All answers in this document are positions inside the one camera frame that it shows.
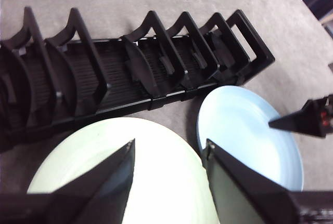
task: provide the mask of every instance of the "black plastic dish rack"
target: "black plastic dish rack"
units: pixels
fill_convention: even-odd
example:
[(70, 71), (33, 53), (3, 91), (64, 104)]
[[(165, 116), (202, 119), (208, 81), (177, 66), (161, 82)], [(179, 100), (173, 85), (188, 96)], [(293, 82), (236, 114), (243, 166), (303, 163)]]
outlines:
[[(254, 60), (233, 34), (234, 25), (256, 54)], [(177, 35), (183, 27), (188, 34)], [(150, 28), (156, 35), (145, 37)], [(76, 32), (80, 40), (72, 41)], [(66, 27), (43, 40), (26, 7), (22, 29), (1, 41), (0, 116), (6, 138), (0, 151), (187, 100), (221, 85), (242, 85), (274, 60), (241, 10), (227, 21), (215, 13), (201, 28), (183, 12), (168, 30), (150, 11), (128, 35), (91, 39), (72, 8)]]

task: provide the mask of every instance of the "gray surface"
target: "gray surface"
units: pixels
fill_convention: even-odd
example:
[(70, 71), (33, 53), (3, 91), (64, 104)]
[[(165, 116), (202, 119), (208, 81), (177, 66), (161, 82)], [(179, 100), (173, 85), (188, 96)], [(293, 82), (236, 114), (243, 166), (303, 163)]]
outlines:
[[(189, 11), (198, 25), (214, 12), (227, 18), (242, 9), (276, 57), (276, 62), (245, 87), (270, 102), (281, 114), (298, 110), (308, 98), (331, 93), (333, 42), (300, 0), (1, 0), (1, 37), (21, 26), (23, 7), (32, 6), (44, 37), (66, 24), (78, 7), (93, 38), (119, 37), (133, 30), (148, 10), (156, 10), (165, 27)], [(158, 122), (189, 142), (195, 141), (196, 112), (201, 99), (176, 102), (132, 116)], [(42, 160), (64, 133), (44, 143), (21, 146), (1, 157), (2, 190), (26, 190)], [(305, 171), (305, 189), (333, 189), (333, 136), (325, 140), (295, 135)]]

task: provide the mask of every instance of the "light blue plate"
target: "light blue plate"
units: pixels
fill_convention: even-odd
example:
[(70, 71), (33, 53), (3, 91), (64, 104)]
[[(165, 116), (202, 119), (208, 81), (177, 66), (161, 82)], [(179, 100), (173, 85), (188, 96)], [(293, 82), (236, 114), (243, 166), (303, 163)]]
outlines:
[(279, 113), (257, 94), (237, 86), (219, 87), (208, 94), (197, 122), (199, 148), (206, 139), (281, 186), (303, 188), (301, 156), (291, 133), (272, 129)]

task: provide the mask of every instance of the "plate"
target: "plate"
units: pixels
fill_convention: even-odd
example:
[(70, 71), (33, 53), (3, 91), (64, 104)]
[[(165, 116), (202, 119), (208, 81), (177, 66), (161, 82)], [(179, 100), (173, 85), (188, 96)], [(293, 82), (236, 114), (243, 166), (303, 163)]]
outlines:
[(39, 167), (28, 193), (55, 191), (134, 138), (133, 183), (122, 223), (219, 223), (199, 156), (176, 133), (139, 118), (113, 118), (76, 131)]
[(257, 94), (238, 86), (223, 86), (203, 101), (197, 121), (199, 149), (206, 139), (281, 186), (300, 191), (303, 168), (291, 133), (268, 126), (280, 117)]

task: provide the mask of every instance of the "red detail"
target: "red detail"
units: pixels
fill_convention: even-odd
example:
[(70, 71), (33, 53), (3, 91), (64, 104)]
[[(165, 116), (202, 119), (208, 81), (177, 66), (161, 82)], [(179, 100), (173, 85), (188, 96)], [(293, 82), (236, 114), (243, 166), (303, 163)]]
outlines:
[(328, 126), (328, 125), (329, 125), (329, 121), (326, 120), (326, 119), (324, 119), (324, 120), (323, 120), (323, 125), (324, 125), (324, 126)]
[(326, 111), (322, 111), (322, 112), (321, 112), (321, 117), (322, 117), (322, 118), (326, 117), (326, 115), (327, 115), (327, 112), (326, 112)]

